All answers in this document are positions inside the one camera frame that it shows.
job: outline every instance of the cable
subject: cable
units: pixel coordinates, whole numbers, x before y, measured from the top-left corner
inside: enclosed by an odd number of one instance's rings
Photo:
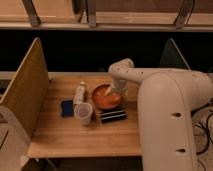
[[[197,155],[200,155],[200,154],[205,153],[205,152],[208,150],[208,148],[209,148],[209,132],[208,132],[208,130],[206,129],[205,125],[203,125],[201,122],[199,122],[199,124],[200,124],[200,125],[195,125],[195,126],[198,127],[198,128],[200,128],[200,129],[202,129],[202,130],[205,132],[207,142],[206,142],[206,144],[204,145],[203,149],[202,149],[201,151],[198,151],[198,152],[197,152]]]
[[[212,102],[209,102],[207,104],[205,104],[204,106],[201,106],[200,108],[198,109],[195,109],[191,112],[191,117],[193,117],[198,111],[200,111],[201,109],[205,108],[205,107],[209,107],[209,106],[212,106],[213,103]]]
[[[206,171],[205,165],[204,165],[199,159],[198,159],[197,161],[198,161],[198,163],[200,163],[200,165],[203,167],[203,171]]]
[[[206,119],[206,123],[204,123],[203,121],[198,122],[198,124],[196,124],[195,126],[202,129],[205,132],[206,138],[207,138],[207,142],[204,145],[203,149],[201,151],[197,152],[197,155],[203,154],[205,153],[210,145],[210,142],[213,144],[213,140],[211,138],[211,132],[210,132],[210,128],[209,128],[209,120],[210,118],[213,116],[213,111],[209,110],[210,114],[208,115],[207,119]]]

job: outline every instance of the wooden table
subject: wooden table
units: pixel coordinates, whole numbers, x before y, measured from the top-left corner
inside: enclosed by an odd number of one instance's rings
[[[103,75],[71,75],[51,79],[37,128],[28,150],[30,158],[59,157],[112,157],[140,156],[137,90],[138,85],[128,83],[128,99],[121,106],[126,109],[127,119],[102,124],[95,106],[96,121],[81,126],[74,117],[61,117],[62,100],[73,99],[81,81],[87,84],[87,100],[101,84],[109,84],[110,77]]]

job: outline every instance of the wooden divider panel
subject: wooden divider panel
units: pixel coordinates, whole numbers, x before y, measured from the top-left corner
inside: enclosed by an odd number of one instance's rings
[[[0,101],[0,112],[22,138],[33,135],[48,85],[41,41],[36,38]]]

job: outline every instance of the floor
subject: floor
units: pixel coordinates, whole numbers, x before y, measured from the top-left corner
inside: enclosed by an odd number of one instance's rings
[[[110,158],[76,158],[62,159],[58,164],[59,171],[141,171],[141,157]],[[44,165],[42,171],[53,171]]]

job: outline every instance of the wooden wall panel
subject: wooden wall panel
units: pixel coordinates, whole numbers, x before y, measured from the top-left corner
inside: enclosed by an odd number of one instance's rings
[[[43,22],[77,22],[80,18],[80,13],[74,13],[71,0],[33,0],[33,3]]]
[[[183,0],[96,0],[99,12],[172,13],[180,10]],[[195,12],[213,13],[212,0],[196,0]]]
[[[0,0],[0,21],[28,21],[21,0]]]

